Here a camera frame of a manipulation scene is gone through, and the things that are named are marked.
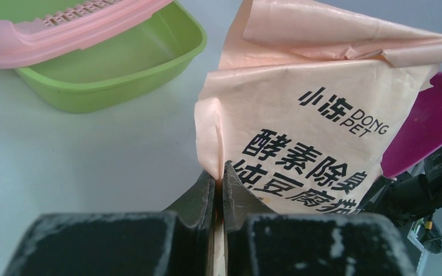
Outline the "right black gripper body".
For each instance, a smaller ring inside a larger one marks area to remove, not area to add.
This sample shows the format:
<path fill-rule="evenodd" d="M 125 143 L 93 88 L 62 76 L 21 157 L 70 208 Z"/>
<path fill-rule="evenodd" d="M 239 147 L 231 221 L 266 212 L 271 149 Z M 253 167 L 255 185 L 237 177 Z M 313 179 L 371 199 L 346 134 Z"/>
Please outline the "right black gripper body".
<path fill-rule="evenodd" d="M 387 217 L 396 227 L 442 209 L 442 147 L 424 159 L 424 173 L 404 172 L 396 180 L 380 177 L 362 199 L 361 213 Z"/>

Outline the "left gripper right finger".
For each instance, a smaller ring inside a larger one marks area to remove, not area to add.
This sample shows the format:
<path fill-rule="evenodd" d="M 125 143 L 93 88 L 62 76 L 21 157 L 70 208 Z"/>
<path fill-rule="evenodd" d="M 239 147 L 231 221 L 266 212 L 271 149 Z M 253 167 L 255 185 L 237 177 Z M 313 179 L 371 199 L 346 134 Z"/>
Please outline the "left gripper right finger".
<path fill-rule="evenodd" d="M 379 214 L 278 214 L 222 180 L 227 275 L 415 275 L 401 235 Z"/>

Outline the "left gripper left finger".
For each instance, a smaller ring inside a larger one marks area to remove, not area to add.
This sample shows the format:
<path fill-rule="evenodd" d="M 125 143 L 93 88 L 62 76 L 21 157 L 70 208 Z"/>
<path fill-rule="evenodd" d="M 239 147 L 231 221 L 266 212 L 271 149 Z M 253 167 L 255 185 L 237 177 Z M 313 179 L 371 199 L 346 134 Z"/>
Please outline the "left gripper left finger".
<path fill-rule="evenodd" d="M 51 213 L 24 233 L 5 275 L 212 275 L 215 180 L 202 172 L 161 212 Z"/>

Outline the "magenta plastic scoop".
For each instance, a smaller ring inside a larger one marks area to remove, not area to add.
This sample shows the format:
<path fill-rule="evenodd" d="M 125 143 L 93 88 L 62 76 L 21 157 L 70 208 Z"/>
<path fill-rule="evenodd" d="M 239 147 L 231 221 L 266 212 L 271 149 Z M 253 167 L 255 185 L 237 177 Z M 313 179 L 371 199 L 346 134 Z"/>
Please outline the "magenta plastic scoop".
<path fill-rule="evenodd" d="M 383 154 L 383 176 L 393 178 L 442 146 L 442 72 L 418 97 L 398 134 Z"/>

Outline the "cat litter bag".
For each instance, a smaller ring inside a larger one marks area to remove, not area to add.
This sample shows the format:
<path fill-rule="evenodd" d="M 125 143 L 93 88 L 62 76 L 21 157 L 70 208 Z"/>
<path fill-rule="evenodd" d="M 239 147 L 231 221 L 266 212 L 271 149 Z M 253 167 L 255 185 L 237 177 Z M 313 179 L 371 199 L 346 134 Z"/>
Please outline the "cat litter bag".
<path fill-rule="evenodd" d="M 195 105 L 200 165 L 279 213 L 357 211 L 442 64 L 442 34 L 316 1 L 243 1 Z"/>

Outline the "pink green litter box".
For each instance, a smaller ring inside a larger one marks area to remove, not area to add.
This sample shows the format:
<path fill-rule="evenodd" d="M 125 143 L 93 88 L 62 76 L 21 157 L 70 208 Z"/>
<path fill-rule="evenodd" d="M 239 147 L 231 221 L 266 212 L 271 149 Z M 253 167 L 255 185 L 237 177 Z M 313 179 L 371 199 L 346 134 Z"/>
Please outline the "pink green litter box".
<path fill-rule="evenodd" d="M 90 113 L 167 84 L 203 52 L 177 1 L 0 1 L 0 70 L 46 103 Z"/>

